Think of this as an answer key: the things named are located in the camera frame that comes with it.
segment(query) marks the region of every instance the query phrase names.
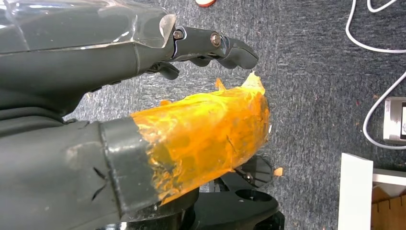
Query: metal screw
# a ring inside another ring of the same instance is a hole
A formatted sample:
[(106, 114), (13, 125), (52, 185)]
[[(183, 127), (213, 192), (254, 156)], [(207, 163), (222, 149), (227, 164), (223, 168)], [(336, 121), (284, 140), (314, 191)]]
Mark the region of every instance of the metal screw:
[(221, 43), (220, 35), (217, 32), (213, 32), (210, 37), (210, 41), (215, 47), (219, 47)]
[(180, 31), (180, 30), (175, 30), (175, 31), (173, 32), (173, 38), (174, 38), (175, 40), (182, 39), (182, 38), (183, 38), (183, 33), (182, 33), (182, 31)]

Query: black base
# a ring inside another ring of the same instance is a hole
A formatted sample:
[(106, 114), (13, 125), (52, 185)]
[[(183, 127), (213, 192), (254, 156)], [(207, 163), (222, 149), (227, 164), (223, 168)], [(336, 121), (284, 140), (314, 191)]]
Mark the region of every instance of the black base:
[(222, 176), (220, 183), (220, 192), (200, 193), (196, 203), (180, 213), (158, 218), (151, 213), (151, 219), (109, 225), (101, 230), (284, 229), (285, 217), (272, 196), (257, 191), (234, 172)]

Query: robotic finger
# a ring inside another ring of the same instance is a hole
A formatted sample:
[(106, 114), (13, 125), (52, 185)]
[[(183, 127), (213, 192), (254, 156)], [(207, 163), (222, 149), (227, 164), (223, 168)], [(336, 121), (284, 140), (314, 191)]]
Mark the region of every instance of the robotic finger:
[[(250, 46), (216, 31), (178, 26), (173, 32), (173, 40), (174, 53), (167, 62), (189, 60), (199, 67), (205, 67), (211, 60), (217, 60), (227, 69), (237, 66), (252, 69), (258, 62), (258, 56)], [(175, 79), (179, 71), (167, 62), (153, 65), (148, 72), (160, 72), (167, 79)]]

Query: robotic hand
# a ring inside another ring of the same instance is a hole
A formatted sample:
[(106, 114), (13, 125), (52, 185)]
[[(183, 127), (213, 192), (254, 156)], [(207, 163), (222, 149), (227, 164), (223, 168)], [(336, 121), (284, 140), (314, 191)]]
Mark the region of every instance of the robotic hand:
[(0, 109), (41, 107), (64, 116), (103, 85), (143, 73), (175, 79), (174, 61), (206, 66), (215, 59), (226, 68), (251, 69), (258, 60), (239, 40), (175, 27), (175, 15), (141, 3), (18, 0), (0, 6)]

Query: orange object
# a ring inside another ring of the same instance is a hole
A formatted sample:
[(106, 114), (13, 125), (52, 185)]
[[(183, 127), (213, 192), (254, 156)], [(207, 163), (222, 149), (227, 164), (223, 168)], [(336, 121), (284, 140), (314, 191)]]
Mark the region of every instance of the orange object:
[(198, 93), (131, 114), (154, 171), (151, 184), (165, 204), (245, 163), (266, 142), (269, 109), (259, 77), (241, 87)]
[(209, 7), (215, 3), (216, 0), (196, 0), (196, 3), (201, 7)]
[(283, 175), (283, 168), (279, 167), (273, 171), (274, 176), (282, 176)]

